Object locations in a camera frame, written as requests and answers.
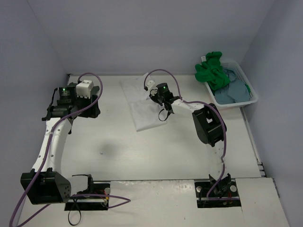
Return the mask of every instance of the white table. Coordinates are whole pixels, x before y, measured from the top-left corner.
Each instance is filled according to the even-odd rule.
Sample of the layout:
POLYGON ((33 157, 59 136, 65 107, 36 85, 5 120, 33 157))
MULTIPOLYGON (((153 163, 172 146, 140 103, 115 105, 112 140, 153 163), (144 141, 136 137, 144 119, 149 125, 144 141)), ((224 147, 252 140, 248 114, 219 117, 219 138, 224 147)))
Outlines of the white table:
MULTIPOLYGON (((86 78, 98 84, 95 78, 86 78)), ((198 209, 192 179, 208 179, 209 166, 192 118, 174 114, 166 125, 136 132, 121 78, 135 77, 101 77, 101 115, 75 120, 62 157, 62 175, 92 174, 94 180, 112 181, 111 194, 132 202, 108 211, 83 211, 79 227, 288 227, 272 179, 261 178, 240 109, 220 113, 227 126, 226 165, 236 178, 242 207, 198 209)), ((156 80, 167 82, 177 95, 170 76, 156 80)), ((210 101, 206 88, 194 77, 177 76, 177 80, 185 100, 210 101)), ((110 205, 116 203, 110 199, 110 205)), ((40 207, 26 199, 20 222, 40 207)), ((63 210, 63 204, 51 205, 25 226, 69 227, 68 212, 63 210)))

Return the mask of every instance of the white bin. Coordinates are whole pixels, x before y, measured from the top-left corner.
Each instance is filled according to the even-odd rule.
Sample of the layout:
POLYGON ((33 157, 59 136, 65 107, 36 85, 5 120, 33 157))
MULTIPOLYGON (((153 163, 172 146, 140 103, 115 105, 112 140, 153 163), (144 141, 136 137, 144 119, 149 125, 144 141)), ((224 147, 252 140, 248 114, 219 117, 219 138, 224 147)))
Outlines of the white bin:
POLYGON ((219 104, 217 103, 212 90, 210 89, 208 83, 206 82, 206 87, 209 91, 210 97, 212 99, 212 102, 216 105, 216 107, 218 109, 226 109, 226 108, 233 108, 233 107, 243 107, 245 105, 248 104, 252 104, 257 102, 258 100, 258 95, 256 94, 254 88, 252 87, 252 85, 250 84, 250 82, 248 81, 247 77, 245 76, 243 70, 241 69, 240 65, 236 62, 236 61, 221 61, 221 65, 229 70, 233 70, 237 76, 237 78, 241 81, 243 81, 244 83, 246 83, 249 88, 250 88, 250 100, 248 102, 241 102, 241 103, 231 103, 231 104, 219 104))

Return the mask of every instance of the pile of clothes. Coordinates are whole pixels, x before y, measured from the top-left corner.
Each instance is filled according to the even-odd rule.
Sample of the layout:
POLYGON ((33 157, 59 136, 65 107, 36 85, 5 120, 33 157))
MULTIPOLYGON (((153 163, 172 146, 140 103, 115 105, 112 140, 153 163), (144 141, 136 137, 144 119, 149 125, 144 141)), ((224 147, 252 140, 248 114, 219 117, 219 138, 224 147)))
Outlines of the pile of clothes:
POLYGON ((195 66, 195 77, 200 82, 207 82, 219 104, 247 102, 250 100, 250 88, 239 80, 234 71, 221 66, 221 52, 206 55, 206 61, 195 66))

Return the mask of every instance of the white cloth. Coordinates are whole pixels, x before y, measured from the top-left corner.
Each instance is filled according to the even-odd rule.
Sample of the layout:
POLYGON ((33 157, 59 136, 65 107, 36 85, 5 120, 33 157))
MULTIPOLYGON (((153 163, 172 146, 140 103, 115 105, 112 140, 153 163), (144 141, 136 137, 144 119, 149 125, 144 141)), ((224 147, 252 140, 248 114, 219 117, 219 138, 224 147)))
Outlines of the white cloth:
MULTIPOLYGON (((151 129, 166 124, 166 121, 162 122, 158 117, 159 112, 163 107, 153 102, 149 98, 150 92, 144 90, 143 82, 146 75, 147 74, 137 79, 122 79, 120 81, 128 105, 131 109, 131 114, 137 131, 151 129)), ((165 117, 166 116, 163 111, 160 114, 160 119, 165 119, 165 117)))

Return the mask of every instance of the gray cloth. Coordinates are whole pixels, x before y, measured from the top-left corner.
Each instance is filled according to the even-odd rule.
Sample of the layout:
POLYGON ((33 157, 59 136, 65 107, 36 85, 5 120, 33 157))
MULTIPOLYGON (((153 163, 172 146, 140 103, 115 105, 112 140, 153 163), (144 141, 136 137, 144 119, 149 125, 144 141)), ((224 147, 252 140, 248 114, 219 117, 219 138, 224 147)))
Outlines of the gray cloth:
POLYGON ((223 69, 223 72, 228 76, 231 82, 214 92, 217 103, 230 104, 249 101, 250 94, 245 83, 239 80, 232 70, 223 69))

